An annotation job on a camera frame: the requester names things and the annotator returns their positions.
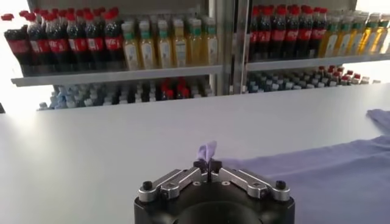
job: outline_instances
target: shelving unit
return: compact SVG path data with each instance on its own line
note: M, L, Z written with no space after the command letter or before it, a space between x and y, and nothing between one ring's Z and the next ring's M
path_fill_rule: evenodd
M344 63L356 63L367 61L390 60L390 54L359 55L347 57L312 58L299 60L259 61L248 63L247 71L266 71L275 69L294 69L314 66L341 65Z
M98 72L69 75L49 75L11 79L18 87L41 85L71 85L98 82L116 82L139 79L157 79L167 77L184 77L192 75L219 74L222 65L198 66L186 68L153 69L138 71Z

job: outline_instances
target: white bottle cap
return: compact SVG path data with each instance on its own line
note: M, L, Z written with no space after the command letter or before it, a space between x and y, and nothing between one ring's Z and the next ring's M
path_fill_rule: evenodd
M86 107L92 107L93 106L93 102L89 98L84 100L84 104L85 104Z

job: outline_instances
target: metal bracket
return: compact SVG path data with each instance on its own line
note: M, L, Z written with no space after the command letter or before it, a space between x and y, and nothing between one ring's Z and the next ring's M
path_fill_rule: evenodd
M223 167L219 170L219 180L232 182L254 198L262 199L269 192L274 200L288 201L290 199L290 189L283 181L279 181L278 183L282 184L277 186L275 182L248 170L233 170Z

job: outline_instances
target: shelf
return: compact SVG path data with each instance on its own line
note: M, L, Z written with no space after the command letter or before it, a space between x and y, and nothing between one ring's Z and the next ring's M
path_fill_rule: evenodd
M215 74L222 71L222 65L153 69L138 71L98 72L70 75L49 75L11 79L18 87L42 85L72 85L83 83L116 82L139 79L157 79L191 75Z
M367 61L390 60L390 54L359 55L332 58L311 58L280 61L259 61L247 64L247 71L265 71L274 69L304 68L321 65L341 65L344 63L357 63Z

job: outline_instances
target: plastic bottle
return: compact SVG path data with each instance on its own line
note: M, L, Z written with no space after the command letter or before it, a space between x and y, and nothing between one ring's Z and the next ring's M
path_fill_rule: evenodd
M356 55L359 51L359 44L363 37L364 25L367 20L367 15L355 15L352 23L349 43L347 47L347 55Z
M124 36L123 50L126 65L131 71L141 69L141 55L137 39L135 39L134 35L134 21L123 23L121 27Z
M85 29L76 22L73 14L67 15L68 27L66 32L69 38L69 45L76 57L79 70L86 71L90 69L91 53L88 50L87 39L85 38Z
M108 68L123 69L124 68L124 54L123 54L123 36L122 28L119 23L115 21L115 15L108 12L104 15L104 41L107 47L110 61Z
M104 43L104 29L99 27L89 14L86 17L85 36L93 59L92 68L105 70L108 57Z
M9 23L9 25L13 25L12 14L2 15L1 19L3 21L10 21L11 23ZM8 29L4 32L5 39L7 40L12 53L19 61L23 76L32 76L33 70L31 66L34 65L34 63L32 59L32 49L28 42L27 33L22 31L20 28L18 29L17 27L11 28L14 29Z
M141 32L141 54L143 59L144 69L154 69L157 66L153 39L149 30L149 21L140 22Z
M299 8L291 7L289 16L286 19L286 37L282 47L283 58L293 58L295 51L295 43L298 37L298 21Z
M337 40L333 50L333 56L344 56L346 54L350 40L352 21L352 16L345 16L342 19L339 32L337 33Z
M379 13L373 13L370 15L366 29L364 30L363 38L359 46L359 54L368 54L374 45L375 38L377 37L377 28L379 22Z
M328 24L327 31L321 41L319 56L331 57L337 40L338 23L340 19L333 16Z
M74 62L74 59L69 47L68 34L55 15L49 14L47 21L46 33L50 50L58 61L57 69L60 72L69 72L72 70L71 64Z
M310 7L304 7L302 11L303 15L299 21L299 32L296 42L296 57L308 56L308 46L313 26L313 9Z
M325 8L315 8L313 15L313 30L309 41L309 57L318 57L319 47L326 32L327 14L328 10Z
M250 38L249 38L249 61L255 61L257 59L258 54L258 20L260 12L258 7L254 7L252 10L252 19L250 21Z
M201 36L202 21L199 19L192 20L192 37L191 45L191 60L193 65L200 65L202 63L202 36Z
M390 14L382 14L378 24L377 37L375 38L374 45L371 48L371 52L378 54L382 48L386 37L388 36L388 24L390 20Z
M173 53L171 40L168 37L168 24L165 20L158 21L158 60L161 68L171 68Z
M218 39L215 30L215 19L207 19L207 35L206 35L206 53L207 64L216 65L218 63Z
M185 67L188 65L187 58L187 39L184 37L184 24L183 20L175 19L174 20L174 63L177 67Z
M271 32L271 42L269 45L270 58L279 58L281 56L282 44L286 35L286 13L287 10L283 7L276 9L274 29Z
M268 58L269 41L271 39L271 14L272 9L265 7L258 23L256 60Z

